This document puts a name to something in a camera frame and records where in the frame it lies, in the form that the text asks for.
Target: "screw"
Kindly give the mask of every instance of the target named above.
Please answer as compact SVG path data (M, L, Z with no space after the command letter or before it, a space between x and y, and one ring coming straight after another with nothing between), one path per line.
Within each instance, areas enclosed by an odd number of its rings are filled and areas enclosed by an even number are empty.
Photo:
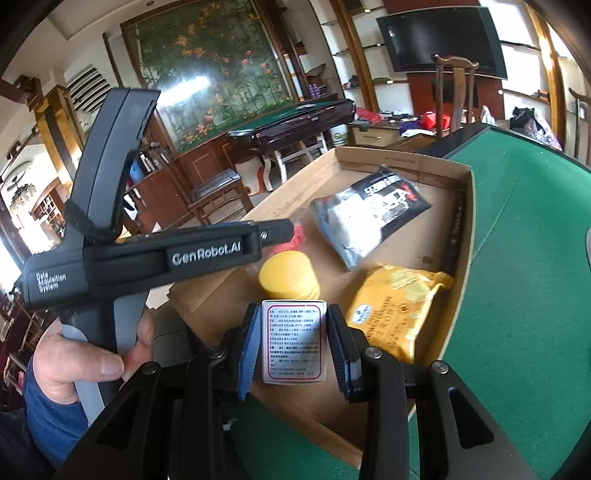
M156 362L148 362L142 365L142 373L144 375L152 375L158 371L158 364Z
M212 349L209 352L209 358L213 358L213 359L218 359L224 356L226 352L224 351L223 348L217 350L217 349Z
M373 358L374 360L381 358L382 353L383 352L376 346L369 346L365 349L365 355L367 355L370 358Z
M449 372L449 365L445 363L443 360L437 360L431 364L431 368L435 370L438 374L446 374Z

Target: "chair backrest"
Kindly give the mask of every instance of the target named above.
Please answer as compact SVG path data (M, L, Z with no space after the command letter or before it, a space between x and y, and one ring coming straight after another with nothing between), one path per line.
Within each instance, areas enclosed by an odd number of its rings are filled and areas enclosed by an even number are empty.
M575 92L572 88L569 87L570 94L574 97L574 112L576 114L575 126L574 126L574 157L579 157L579 143L581 140L581 119L580 119L580 110L581 110L581 102L586 103L587 105L591 105L591 97L586 95L581 95L580 93Z
M443 136L443 69L445 67L453 68L453 112L450 131L455 132L462 126L462 110L466 104L466 73L468 76L468 112L466 122L472 123L474 111L474 72L480 66L478 62L474 63L463 57L440 57L434 56L437 63L436 79L436 110L437 113L437 136Z

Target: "floral painting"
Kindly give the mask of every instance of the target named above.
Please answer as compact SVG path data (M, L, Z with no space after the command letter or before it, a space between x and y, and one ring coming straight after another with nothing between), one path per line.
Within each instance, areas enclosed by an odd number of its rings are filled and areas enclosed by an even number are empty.
M191 2L124 34L181 153L293 102L249 0Z

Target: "red object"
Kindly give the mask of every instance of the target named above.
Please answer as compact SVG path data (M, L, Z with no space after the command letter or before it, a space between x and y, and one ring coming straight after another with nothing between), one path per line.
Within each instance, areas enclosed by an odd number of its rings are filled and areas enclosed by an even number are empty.
M451 117L444 113L443 114L443 129L447 130L449 124L452 122ZM418 119L418 124L421 125L425 130L431 130L437 126L437 114L435 112L425 112Z
M370 112L366 108L358 106L355 112L360 118L369 120L369 123L371 124L378 124L382 121L382 116L379 113Z
M291 237L289 242L279 244L271 249L271 255L279 254L288 250L299 250L301 244L306 240L306 234L304 233L304 227L300 223L294 223L294 236Z

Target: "yellow cylindrical container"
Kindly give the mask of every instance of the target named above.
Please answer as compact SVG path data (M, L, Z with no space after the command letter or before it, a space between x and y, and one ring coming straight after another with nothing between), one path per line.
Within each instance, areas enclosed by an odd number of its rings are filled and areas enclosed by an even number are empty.
M259 283L273 300L318 300L320 285L306 254L288 250L269 258L259 271Z

